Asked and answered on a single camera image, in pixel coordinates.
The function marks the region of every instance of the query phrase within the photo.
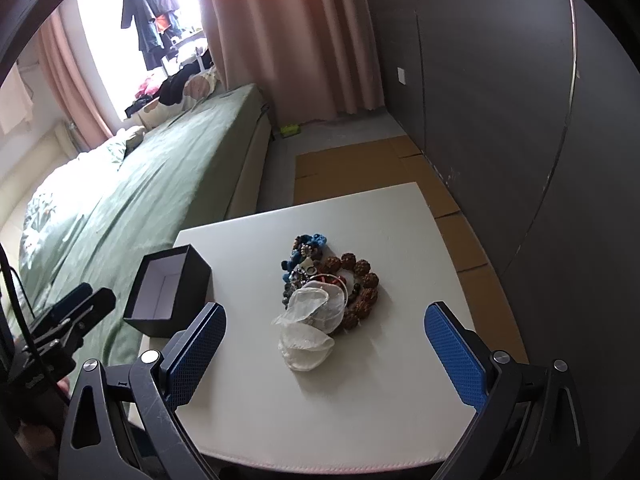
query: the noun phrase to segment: pink curtain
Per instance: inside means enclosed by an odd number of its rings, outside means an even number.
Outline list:
[[[227,89],[257,83],[280,124],[384,104],[366,0],[200,0]]]
[[[40,67],[62,111],[76,124],[87,145],[97,148],[113,134],[78,70],[59,10],[39,28],[37,44]]]

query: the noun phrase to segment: gray floor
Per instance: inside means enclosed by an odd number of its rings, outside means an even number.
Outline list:
[[[258,212],[281,209],[293,204],[297,155],[403,134],[404,130],[386,109],[379,108],[333,121],[304,124],[299,134],[288,139],[276,136],[267,150],[258,196]]]

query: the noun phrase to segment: black box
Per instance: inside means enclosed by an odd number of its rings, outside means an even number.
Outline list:
[[[203,309],[210,281],[211,268],[190,245],[147,254],[123,319],[148,336],[171,337]]]

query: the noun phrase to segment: yellow-green object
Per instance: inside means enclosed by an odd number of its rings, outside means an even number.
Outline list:
[[[283,126],[280,129],[280,134],[283,137],[290,137],[293,135],[297,135],[300,133],[300,125],[299,124],[287,124],[287,126]]]

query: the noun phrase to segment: orange cloth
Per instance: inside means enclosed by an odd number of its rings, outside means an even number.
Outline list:
[[[171,27],[171,23],[169,23],[169,18],[166,16],[166,14],[160,14],[160,16],[156,17],[156,27],[158,28],[158,32],[160,34]]]

